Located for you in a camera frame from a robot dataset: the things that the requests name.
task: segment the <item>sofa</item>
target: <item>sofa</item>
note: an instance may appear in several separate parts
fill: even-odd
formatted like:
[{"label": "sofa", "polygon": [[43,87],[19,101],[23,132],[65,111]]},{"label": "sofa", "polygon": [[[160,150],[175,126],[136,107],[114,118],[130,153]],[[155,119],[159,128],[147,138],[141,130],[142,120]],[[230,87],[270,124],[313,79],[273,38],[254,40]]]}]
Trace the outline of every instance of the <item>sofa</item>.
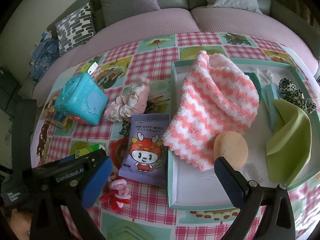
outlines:
[{"label": "sofa", "polygon": [[45,103],[54,81],[68,68],[118,46],[171,33],[232,32],[276,41],[294,50],[310,72],[316,74],[320,31],[276,0],[257,0],[263,14],[234,8],[207,8],[206,0],[157,1],[161,10],[105,26],[100,0],[76,0],[47,30],[57,38],[55,24],[89,2],[96,34],[52,64],[33,91],[37,105]]}]

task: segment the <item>blue face mask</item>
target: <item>blue face mask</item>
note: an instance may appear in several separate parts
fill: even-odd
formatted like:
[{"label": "blue face mask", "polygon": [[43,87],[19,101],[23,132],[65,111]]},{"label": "blue face mask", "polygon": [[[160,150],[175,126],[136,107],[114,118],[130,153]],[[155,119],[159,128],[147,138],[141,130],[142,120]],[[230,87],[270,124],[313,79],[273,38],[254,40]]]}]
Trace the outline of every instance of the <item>blue face mask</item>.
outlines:
[{"label": "blue face mask", "polygon": [[277,119],[277,109],[273,104],[273,99],[281,99],[278,94],[277,88],[274,84],[268,84],[262,89],[262,98],[266,103],[267,110],[270,116],[270,129],[275,130],[276,119]]}]

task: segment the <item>screw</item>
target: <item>screw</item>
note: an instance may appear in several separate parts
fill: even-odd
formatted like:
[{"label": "screw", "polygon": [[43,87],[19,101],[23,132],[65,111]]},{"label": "screw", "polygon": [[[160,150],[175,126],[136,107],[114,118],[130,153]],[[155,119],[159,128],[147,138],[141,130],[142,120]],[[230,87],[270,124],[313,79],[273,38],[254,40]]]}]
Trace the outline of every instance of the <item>screw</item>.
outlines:
[{"label": "screw", "polygon": [[284,190],[284,189],[287,189],[287,186],[286,184],[280,183],[279,188]]},{"label": "screw", "polygon": [[41,186],[41,189],[42,190],[46,190],[48,188],[48,185],[47,184],[43,184],[42,186]]},{"label": "screw", "polygon": [[258,183],[257,183],[255,180],[250,180],[250,181],[249,181],[249,185],[250,185],[251,187],[256,187],[256,186],[258,185]]},{"label": "screw", "polygon": [[78,185],[78,181],[76,179],[74,179],[74,180],[70,181],[69,185],[71,187],[77,186]]}]

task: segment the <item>teal plastic container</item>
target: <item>teal plastic container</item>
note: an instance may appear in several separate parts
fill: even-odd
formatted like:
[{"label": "teal plastic container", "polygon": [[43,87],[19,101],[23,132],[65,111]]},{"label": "teal plastic container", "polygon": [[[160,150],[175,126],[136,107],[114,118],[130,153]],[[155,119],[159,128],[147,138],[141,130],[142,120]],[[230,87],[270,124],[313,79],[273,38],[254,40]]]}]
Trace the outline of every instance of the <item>teal plastic container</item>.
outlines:
[{"label": "teal plastic container", "polygon": [[107,96],[88,73],[82,73],[65,84],[55,108],[79,123],[97,125],[106,104]]}]

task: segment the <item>white antler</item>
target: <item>white antler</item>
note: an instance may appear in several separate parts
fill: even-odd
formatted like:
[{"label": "white antler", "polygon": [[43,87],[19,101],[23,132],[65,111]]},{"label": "white antler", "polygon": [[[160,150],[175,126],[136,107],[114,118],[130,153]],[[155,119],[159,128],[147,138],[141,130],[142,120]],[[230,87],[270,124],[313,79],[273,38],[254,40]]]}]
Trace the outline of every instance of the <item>white antler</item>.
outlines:
[{"label": "white antler", "polygon": [[143,138],[144,138],[143,134],[142,134],[142,133],[140,133],[140,132],[138,132],[138,139],[139,139],[140,141],[142,141],[142,140],[143,140]]},{"label": "white antler", "polygon": [[159,139],[159,135],[156,134],[155,136],[153,136],[152,142],[155,143],[158,139]]}]

